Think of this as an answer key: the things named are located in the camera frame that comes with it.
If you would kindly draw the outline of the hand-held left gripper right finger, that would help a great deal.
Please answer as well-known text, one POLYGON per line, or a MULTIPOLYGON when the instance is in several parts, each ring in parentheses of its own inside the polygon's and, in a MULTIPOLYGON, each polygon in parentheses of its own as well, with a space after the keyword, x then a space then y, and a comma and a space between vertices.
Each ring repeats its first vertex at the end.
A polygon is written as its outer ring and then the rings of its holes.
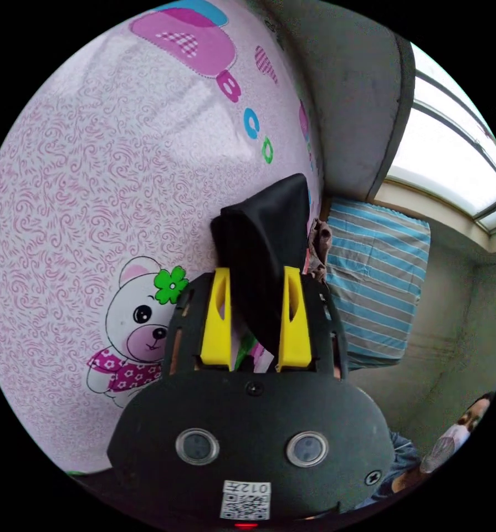
POLYGON ((303 371, 311 364, 308 316, 298 268, 284 267, 277 372, 303 371))

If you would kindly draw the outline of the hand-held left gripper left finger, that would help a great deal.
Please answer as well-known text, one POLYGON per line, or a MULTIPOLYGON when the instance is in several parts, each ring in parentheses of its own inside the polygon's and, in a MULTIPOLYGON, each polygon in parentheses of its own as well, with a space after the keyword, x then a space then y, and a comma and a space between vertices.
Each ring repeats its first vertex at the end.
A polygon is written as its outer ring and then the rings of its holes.
POLYGON ((231 282, 228 268, 217 268, 212 278, 203 332, 201 360, 206 366, 232 371, 231 282))

